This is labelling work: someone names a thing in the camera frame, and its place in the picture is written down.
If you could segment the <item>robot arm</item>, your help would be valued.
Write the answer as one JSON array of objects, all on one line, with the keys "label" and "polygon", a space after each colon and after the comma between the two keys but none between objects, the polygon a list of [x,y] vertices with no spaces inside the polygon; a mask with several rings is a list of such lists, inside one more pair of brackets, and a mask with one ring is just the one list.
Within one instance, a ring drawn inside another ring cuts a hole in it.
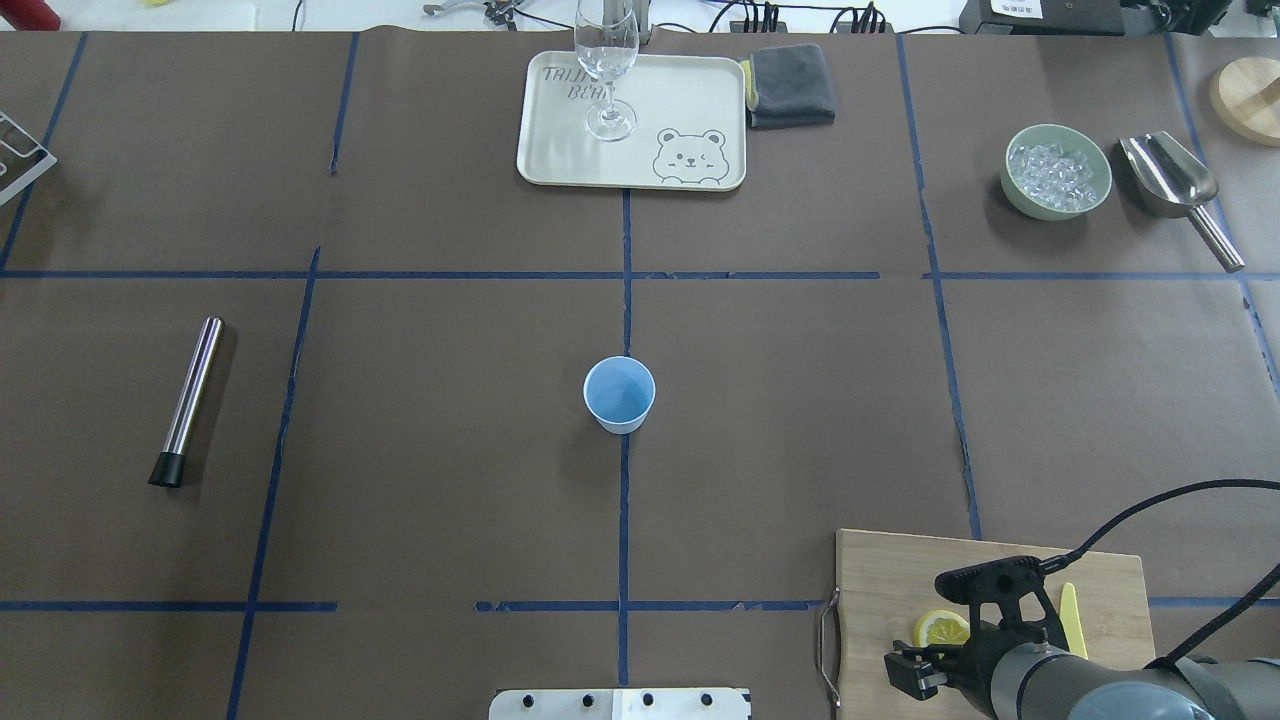
[{"label": "robot arm", "polygon": [[988,719],[1275,719],[1276,659],[1116,670],[1068,652],[1044,629],[984,624],[964,644],[884,655],[890,684],[918,701],[959,692]]}]

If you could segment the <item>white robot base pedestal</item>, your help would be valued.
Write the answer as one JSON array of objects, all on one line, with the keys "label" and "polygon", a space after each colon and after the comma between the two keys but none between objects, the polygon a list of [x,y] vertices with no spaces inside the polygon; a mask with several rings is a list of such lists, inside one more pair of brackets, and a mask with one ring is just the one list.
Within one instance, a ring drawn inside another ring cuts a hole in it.
[{"label": "white robot base pedestal", "polygon": [[731,687],[507,689],[489,719],[751,719],[748,689]]}]

